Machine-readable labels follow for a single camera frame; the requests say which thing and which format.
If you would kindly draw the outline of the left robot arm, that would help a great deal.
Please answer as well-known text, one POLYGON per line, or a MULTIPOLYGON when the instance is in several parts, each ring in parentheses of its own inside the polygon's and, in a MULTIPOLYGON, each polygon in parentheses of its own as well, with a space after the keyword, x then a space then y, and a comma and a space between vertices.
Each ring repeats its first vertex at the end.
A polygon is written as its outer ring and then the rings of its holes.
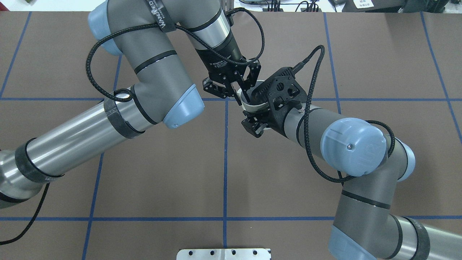
POLYGON ((246 59, 232 34, 232 15, 246 9, 222 9, 218 0, 106 0, 88 16, 98 42, 86 58, 90 83, 104 95, 96 106, 66 123, 28 140, 16 150, 1 151, 1 209, 31 199, 44 184, 105 150, 136 138, 157 123, 174 129, 204 110, 203 100, 167 34, 180 30, 218 83, 210 93, 234 97, 233 82, 245 87, 246 59), (91 73, 99 46, 124 55, 138 83, 106 92, 91 73))

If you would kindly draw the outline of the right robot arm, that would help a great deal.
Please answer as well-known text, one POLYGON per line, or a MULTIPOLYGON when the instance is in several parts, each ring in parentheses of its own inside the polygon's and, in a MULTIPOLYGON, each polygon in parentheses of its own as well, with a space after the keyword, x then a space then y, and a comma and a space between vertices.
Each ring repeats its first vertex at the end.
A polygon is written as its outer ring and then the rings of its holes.
POLYGON ((282 125, 271 123, 268 105, 243 105, 248 132, 278 131, 310 148, 332 168, 351 179, 344 181, 328 243, 337 260, 460 260, 461 236, 390 213, 396 185, 415 168, 414 152, 391 135, 355 117, 311 105, 307 111, 282 112, 282 125))

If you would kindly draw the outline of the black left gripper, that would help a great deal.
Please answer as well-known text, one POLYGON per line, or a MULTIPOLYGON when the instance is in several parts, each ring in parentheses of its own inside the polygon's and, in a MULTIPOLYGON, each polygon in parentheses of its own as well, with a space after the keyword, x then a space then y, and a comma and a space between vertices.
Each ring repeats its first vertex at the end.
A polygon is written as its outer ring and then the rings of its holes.
POLYGON ((258 80, 261 70, 259 60, 248 64, 250 61, 241 54, 238 47, 217 47, 213 51, 203 50, 202 61, 209 74, 202 81, 204 91, 222 99, 234 98, 241 106, 241 99, 232 86, 236 82, 244 95, 244 101, 250 102, 248 91, 258 80))

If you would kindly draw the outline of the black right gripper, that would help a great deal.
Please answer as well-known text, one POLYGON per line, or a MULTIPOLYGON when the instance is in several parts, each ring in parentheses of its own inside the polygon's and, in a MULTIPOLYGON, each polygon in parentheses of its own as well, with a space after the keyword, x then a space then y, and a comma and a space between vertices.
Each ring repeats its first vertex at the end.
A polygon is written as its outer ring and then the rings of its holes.
POLYGON ((242 105, 245 119, 241 125, 254 136, 260 138, 264 131, 272 129, 280 135, 287 137, 284 131, 284 120, 287 117, 287 110, 276 110, 269 105, 242 105))

